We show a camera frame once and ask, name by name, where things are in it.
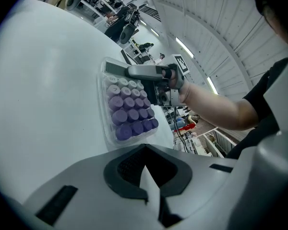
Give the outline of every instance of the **ceiling light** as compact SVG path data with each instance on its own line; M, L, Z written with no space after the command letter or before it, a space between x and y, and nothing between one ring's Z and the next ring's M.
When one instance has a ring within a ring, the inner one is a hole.
M210 79L210 77L208 77L207 80L208 80L208 83L210 84L210 87L211 87L212 90L213 90L213 93L218 94L217 91L216 91L215 86L213 85L213 83L212 83L212 81L211 81L211 79Z
M150 28L150 30L152 30L152 32L153 32L154 34L156 34L157 36L159 36L159 34L156 33L153 29Z
M193 58L194 54L180 41L178 38L176 38L176 42L180 44L181 47Z

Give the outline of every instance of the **black cable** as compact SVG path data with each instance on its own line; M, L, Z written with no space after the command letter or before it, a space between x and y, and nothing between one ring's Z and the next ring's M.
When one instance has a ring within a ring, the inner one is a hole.
M184 148L185 152L189 153L189 151L188 151L188 149L187 149L186 142L185 142L184 139L182 138L182 135L181 135L181 133L180 133L180 131L179 131L179 129L178 129L178 126L177 126L176 110L177 110L177 108L174 107L174 127L175 127L175 129L176 129L176 131L177 131L177 134L178 134L179 139L180 139L180 140L182 141L182 143L183 143L183 148Z

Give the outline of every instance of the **white table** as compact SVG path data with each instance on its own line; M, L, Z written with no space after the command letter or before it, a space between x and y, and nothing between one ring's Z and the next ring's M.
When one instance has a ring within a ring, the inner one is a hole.
M23 203L73 163L108 152L96 74L121 48L74 15L25 0L0 30L0 190ZM173 146L160 107L158 131L140 143Z

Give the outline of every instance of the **ceiling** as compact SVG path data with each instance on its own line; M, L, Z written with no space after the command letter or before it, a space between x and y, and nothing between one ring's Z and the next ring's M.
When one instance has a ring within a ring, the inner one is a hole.
M288 46L257 12L253 0L153 0L168 44L191 69L188 79L240 100L273 64L288 57ZM191 58L175 39L194 54Z

